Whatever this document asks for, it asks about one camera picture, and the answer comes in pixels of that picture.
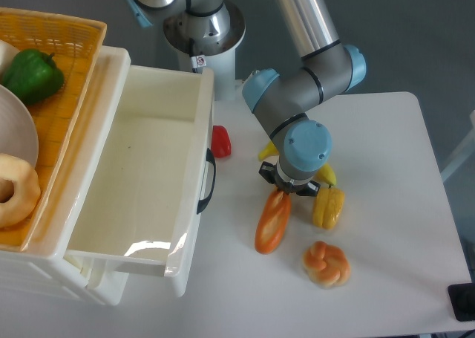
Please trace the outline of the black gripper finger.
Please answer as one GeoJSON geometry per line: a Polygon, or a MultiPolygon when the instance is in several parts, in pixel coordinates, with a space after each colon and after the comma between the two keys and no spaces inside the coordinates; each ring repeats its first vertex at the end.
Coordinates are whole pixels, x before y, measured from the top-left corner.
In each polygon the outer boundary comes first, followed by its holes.
{"type": "Polygon", "coordinates": [[[301,197],[316,197],[318,195],[321,185],[315,181],[309,181],[302,185],[296,192],[296,195],[301,197]]]}
{"type": "Polygon", "coordinates": [[[272,185],[276,184],[275,181],[275,174],[276,174],[276,167],[275,164],[263,161],[261,166],[258,170],[259,175],[267,182],[272,185]]]}

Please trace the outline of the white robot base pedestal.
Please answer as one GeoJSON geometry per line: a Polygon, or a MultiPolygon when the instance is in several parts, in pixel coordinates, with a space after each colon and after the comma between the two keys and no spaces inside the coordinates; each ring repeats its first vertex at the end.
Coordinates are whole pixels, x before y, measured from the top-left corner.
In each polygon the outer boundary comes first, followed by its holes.
{"type": "Polygon", "coordinates": [[[228,0],[208,16],[183,12],[163,23],[165,38],[177,55],[179,69],[214,73],[214,98],[235,98],[236,50],[243,41],[246,26],[240,9],[228,0]]]}

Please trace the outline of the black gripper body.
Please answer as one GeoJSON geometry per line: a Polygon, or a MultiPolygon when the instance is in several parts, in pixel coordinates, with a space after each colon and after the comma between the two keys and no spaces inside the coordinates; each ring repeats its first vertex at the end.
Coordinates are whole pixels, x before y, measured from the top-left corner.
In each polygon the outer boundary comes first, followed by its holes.
{"type": "Polygon", "coordinates": [[[275,174],[275,181],[276,187],[280,190],[284,191],[286,194],[295,193],[300,189],[300,187],[309,181],[310,178],[306,178],[303,180],[297,180],[294,178],[289,177],[284,171],[281,169],[280,165],[276,165],[276,174],[275,174]]]}

